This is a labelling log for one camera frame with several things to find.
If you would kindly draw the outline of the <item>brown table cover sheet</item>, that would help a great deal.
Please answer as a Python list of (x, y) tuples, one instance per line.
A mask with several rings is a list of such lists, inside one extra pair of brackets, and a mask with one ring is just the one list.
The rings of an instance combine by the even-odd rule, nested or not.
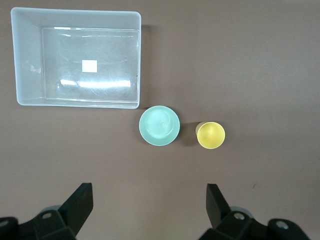
[[(139, 108), (19, 105), (13, 7), (139, 12)], [(180, 120), (168, 145), (140, 134), (153, 106)], [(198, 143), (200, 122), (221, 146)], [(320, 0), (0, 0), (0, 217), (26, 222), (84, 182), (78, 240), (198, 240), (209, 183), (320, 240)]]

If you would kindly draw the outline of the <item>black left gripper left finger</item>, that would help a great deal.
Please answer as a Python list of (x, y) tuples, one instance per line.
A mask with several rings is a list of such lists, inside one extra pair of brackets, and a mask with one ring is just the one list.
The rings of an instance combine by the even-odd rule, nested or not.
[(27, 222), (0, 217), (0, 240), (77, 240), (92, 210), (93, 186), (82, 183), (62, 205), (47, 207)]

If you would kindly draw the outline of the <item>clear plastic storage box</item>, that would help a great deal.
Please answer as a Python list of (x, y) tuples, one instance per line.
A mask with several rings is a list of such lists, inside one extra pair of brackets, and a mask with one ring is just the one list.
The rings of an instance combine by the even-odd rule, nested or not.
[(20, 105), (138, 108), (139, 12), (14, 7), (10, 14)]

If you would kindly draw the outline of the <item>yellow plastic cup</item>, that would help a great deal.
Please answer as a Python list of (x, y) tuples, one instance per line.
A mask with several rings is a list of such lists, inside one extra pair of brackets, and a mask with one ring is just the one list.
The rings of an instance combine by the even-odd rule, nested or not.
[(203, 121), (195, 128), (198, 143), (205, 149), (216, 149), (225, 141), (224, 128), (217, 122)]

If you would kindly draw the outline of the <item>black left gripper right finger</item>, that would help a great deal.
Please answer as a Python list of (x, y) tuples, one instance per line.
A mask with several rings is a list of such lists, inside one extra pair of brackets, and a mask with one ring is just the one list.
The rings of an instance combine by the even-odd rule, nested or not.
[(217, 184), (207, 184), (206, 212), (211, 228), (198, 240), (310, 240), (296, 223), (273, 218), (263, 225), (239, 208), (231, 208)]

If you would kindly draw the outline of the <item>mint green bowl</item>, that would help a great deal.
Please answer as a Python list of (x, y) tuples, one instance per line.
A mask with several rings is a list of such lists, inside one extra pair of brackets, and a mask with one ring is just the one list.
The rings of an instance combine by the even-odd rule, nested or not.
[(141, 137), (148, 144), (162, 147), (169, 145), (178, 137), (181, 123), (171, 108), (156, 105), (141, 115), (138, 128)]

